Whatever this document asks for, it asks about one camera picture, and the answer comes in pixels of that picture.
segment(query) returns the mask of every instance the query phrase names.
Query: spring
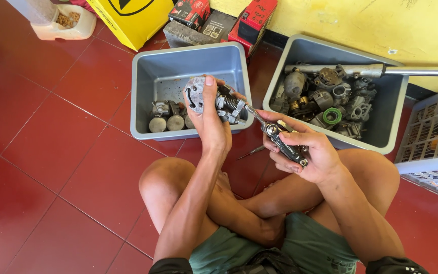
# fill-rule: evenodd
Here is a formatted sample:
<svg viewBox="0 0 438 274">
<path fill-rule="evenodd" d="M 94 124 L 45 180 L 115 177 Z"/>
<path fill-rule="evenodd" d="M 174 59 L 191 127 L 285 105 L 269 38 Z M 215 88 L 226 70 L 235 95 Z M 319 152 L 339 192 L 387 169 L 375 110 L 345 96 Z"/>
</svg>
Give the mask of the spring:
<svg viewBox="0 0 438 274">
<path fill-rule="evenodd" d="M 224 104 L 231 109 L 236 109 L 238 107 L 238 101 L 231 98 L 224 98 Z"/>
</svg>

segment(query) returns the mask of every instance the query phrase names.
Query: person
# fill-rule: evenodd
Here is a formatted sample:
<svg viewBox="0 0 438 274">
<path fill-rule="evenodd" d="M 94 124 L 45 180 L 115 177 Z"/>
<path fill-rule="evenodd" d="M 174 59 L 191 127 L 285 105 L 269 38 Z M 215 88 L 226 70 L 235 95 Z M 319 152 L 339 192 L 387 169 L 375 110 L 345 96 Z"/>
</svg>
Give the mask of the person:
<svg viewBox="0 0 438 274">
<path fill-rule="evenodd" d="M 221 123 L 215 109 L 222 84 L 206 76 L 204 112 L 188 111 L 202 141 L 197 167 L 163 158 L 140 178 L 160 234 L 149 273 L 355 273 L 358 260 L 367 273 L 427 273 L 405 258 L 384 219 L 398 190 L 396 167 L 376 152 L 336 151 L 324 134 L 288 116 L 258 110 L 265 120 L 281 119 L 298 132 L 280 138 L 309 146 L 308 166 L 287 159 L 264 135 L 277 169 L 292 174 L 236 200 L 221 171 L 232 146 L 229 124 Z"/>
</svg>

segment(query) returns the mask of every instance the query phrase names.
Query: gray plastic bin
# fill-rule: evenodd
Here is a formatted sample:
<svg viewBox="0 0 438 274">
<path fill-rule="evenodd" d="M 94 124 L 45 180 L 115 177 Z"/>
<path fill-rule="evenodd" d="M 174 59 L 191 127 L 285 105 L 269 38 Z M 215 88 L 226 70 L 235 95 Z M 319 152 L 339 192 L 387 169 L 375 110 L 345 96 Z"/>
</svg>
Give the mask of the gray plastic bin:
<svg viewBox="0 0 438 274">
<path fill-rule="evenodd" d="M 192 76 L 203 73 L 224 79 L 251 102 L 248 71 L 243 46 L 238 42 L 182 47 L 138 53 L 133 59 L 131 89 L 131 134 L 138 140 L 158 141 L 198 137 L 186 129 L 150 133 L 151 102 L 185 102 L 182 88 Z M 241 112 L 245 125 L 231 125 L 232 133 L 248 128 L 253 116 Z"/>
<path fill-rule="evenodd" d="M 270 98 L 276 96 L 278 90 L 283 89 L 283 80 L 286 76 L 283 69 L 285 65 L 295 64 L 297 61 L 318 65 L 385 63 L 388 66 L 404 66 L 402 63 L 377 55 L 305 35 L 294 35 L 288 39 L 277 69 L 273 74 L 263 100 L 263 109 L 272 111 Z M 367 129 L 367 131 L 363 133 L 361 140 L 351 139 L 307 122 L 297 121 L 327 135 L 332 145 L 338 149 L 364 148 L 381 154 L 388 154 L 395 147 L 398 124 L 408 85 L 408 76 L 383 76 L 375 78 L 373 83 L 376 84 L 378 92 L 372 101 L 373 110 L 369 113 L 369 120 L 364 124 L 364 129 Z"/>
</svg>

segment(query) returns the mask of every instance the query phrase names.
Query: red tile floor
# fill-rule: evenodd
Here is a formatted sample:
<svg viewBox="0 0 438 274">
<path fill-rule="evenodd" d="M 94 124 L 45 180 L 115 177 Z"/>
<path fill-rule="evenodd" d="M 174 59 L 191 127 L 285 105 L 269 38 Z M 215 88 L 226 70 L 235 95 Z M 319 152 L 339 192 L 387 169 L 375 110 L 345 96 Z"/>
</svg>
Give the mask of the red tile floor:
<svg viewBox="0 0 438 274">
<path fill-rule="evenodd" d="M 159 32 L 140 51 L 161 48 L 168 43 Z M 131 137 L 134 54 L 102 21 L 87 40 L 40 41 L 0 0 L 0 273 L 148 272 L 158 234 L 138 179 L 162 157 L 197 163 L 200 140 Z M 280 55 L 263 43 L 251 59 L 255 107 Z M 235 161 L 261 144 L 258 124 L 233 141 L 223 170 L 238 196 L 251 197 L 286 175 L 267 151 Z M 386 218 L 407 255 L 438 273 L 438 196 L 401 180 Z"/>
</svg>

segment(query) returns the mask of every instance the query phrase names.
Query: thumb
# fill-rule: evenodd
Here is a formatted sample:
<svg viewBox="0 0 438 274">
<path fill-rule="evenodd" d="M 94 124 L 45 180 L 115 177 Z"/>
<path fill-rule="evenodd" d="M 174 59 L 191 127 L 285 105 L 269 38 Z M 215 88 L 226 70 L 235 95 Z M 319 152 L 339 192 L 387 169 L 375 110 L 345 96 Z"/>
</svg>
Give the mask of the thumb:
<svg viewBox="0 0 438 274">
<path fill-rule="evenodd" d="M 202 98 L 204 100 L 204 113 L 217 113 L 216 111 L 217 83 L 210 75 L 205 77 Z"/>
<path fill-rule="evenodd" d="M 281 132 L 280 139 L 287 145 L 305 145 L 312 148 L 319 147 L 324 138 L 319 133 Z"/>
</svg>

